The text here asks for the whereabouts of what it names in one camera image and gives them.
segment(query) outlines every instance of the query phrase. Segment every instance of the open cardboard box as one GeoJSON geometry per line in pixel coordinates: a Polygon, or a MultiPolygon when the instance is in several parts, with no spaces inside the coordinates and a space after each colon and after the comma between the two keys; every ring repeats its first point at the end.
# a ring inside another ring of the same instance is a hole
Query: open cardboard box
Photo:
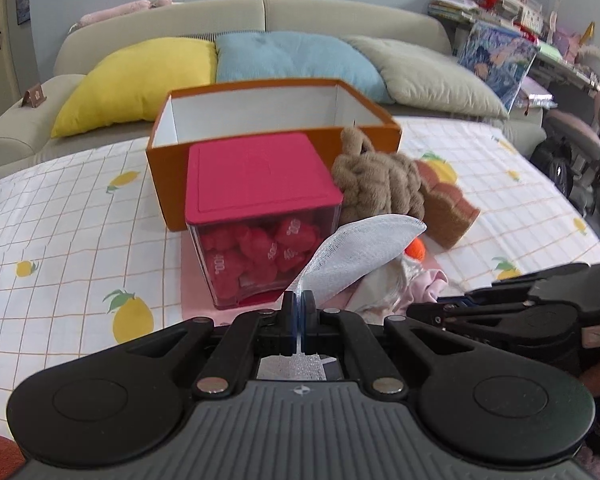
{"type": "Polygon", "coordinates": [[[331,168],[342,150],[343,127],[354,123],[376,150],[398,149],[400,126],[391,115],[337,79],[254,80],[171,92],[146,149],[167,227],[171,231],[187,228],[187,163],[194,142],[300,131],[331,168]]]}

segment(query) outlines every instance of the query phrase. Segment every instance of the white checkered sheet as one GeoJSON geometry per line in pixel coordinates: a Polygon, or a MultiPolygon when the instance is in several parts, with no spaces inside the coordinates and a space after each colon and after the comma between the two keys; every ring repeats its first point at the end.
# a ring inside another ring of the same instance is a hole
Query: white checkered sheet
{"type": "Polygon", "coordinates": [[[413,158],[439,157],[457,174],[465,198],[480,208],[450,251],[425,237],[429,254],[453,285],[449,294],[569,262],[600,262],[594,232],[501,130],[456,120],[396,120],[402,125],[400,151],[413,158]]]}
{"type": "MultiPolygon", "coordinates": [[[[593,232],[578,229],[579,216],[552,184],[492,139],[498,130],[400,122],[402,147],[411,156],[435,152],[446,159],[482,209],[453,250],[427,241],[458,286],[488,285],[503,272],[497,265],[529,272],[600,261],[593,232]]],[[[0,181],[0,434],[10,436],[5,406],[27,376],[195,315],[220,323],[240,312],[210,310],[189,235],[165,228],[146,143],[88,150],[0,181]]]]}

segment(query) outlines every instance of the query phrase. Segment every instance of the yellow pillow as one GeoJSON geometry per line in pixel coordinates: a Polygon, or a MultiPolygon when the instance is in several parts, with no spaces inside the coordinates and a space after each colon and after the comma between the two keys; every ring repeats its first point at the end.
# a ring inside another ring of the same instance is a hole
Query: yellow pillow
{"type": "Polygon", "coordinates": [[[87,74],[56,117],[51,137],[153,121],[168,92],[216,82],[211,41],[156,38],[109,54],[87,74]]]}

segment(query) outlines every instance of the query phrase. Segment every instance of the stuffed animal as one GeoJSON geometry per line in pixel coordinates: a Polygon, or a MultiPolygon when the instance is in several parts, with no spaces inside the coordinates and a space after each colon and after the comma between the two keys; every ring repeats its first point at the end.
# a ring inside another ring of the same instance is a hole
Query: stuffed animal
{"type": "Polygon", "coordinates": [[[388,213],[424,218],[420,174],[408,156],[376,152],[355,126],[344,128],[340,139],[342,154],[331,168],[344,195],[340,225],[388,213]]]}
{"type": "Polygon", "coordinates": [[[138,12],[138,10],[147,10],[154,9],[155,7],[164,7],[171,5],[172,3],[173,0],[155,0],[154,2],[151,2],[149,0],[136,0],[134,2],[129,2],[128,4],[122,4],[118,5],[117,7],[111,7],[110,9],[96,10],[95,12],[85,14],[83,17],[80,18],[80,20],[78,20],[77,23],[74,23],[69,29],[69,34],[71,34],[75,30],[78,30],[79,28],[91,25],[92,23],[103,22],[104,20],[108,20],[109,18],[115,18],[117,16],[125,16],[126,14],[131,14],[132,12],[138,12]]]}
{"type": "Polygon", "coordinates": [[[419,262],[424,261],[427,256],[427,249],[424,247],[424,242],[419,238],[414,238],[413,242],[407,245],[404,254],[419,262]]]}
{"type": "Polygon", "coordinates": [[[342,154],[331,176],[344,195],[340,225],[370,216],[395,213],[424,220],[427,235],[450,249],[480,213],[455,184],[440,182],[422,160],[402,153],[378,153],[355,127],[345,128],[342,154]]]}

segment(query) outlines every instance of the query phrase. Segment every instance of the red candy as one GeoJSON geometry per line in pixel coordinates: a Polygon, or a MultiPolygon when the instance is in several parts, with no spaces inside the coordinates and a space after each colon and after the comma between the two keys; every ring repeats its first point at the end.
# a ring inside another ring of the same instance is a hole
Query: red candy
{"type": "Polygon", "coordinates": [[[206,269],[213,282],[228,276],[238,279],[250,264],[238,251],[211,251],[205,256],[206,269]]]}
{"type": "Polygon", "coordinates": [[[229,227],[219,227],[209,231],[200,237],[200,241],[205,251],[212,249],[227,251],[237,244],[234,232],[229,227]]]}
{"type": "Polygon", "coordinates": [[[280,272],[289,272],[295,266],[304,264],[305,260],[304,253],[298,253],[293,249],[285,249],[276,258],[276,264],[280,272]]]}
{"type": "Polygon", "coordinates": [[[311,249],[316,240],[315,226],[302,222],[295,216],[285,218],[276,232],[276,241],[298,253],[311,249]]]}
{"type": "Polygon", "coordinates": [[[237,240],[240,250],[248,259],[256,264],[273,263],[278,254],[278,244],[264,229],[237,228],[237,240]]]}
{"type": "Polygon", "coordinates": [[[247,276],[256,285],[269,285],[276,281],[277,275],[278,268],[275,263],[256,266],[247,273],[247,276]]]}
{"type": "Polygon", "coordinates": [[[216,296],[220,300],[229,300],[238,294],[238,289],[240,288],[238,284],[238,278],[232,278],[231,276],[218,276],[212,281],[216,296]]]}

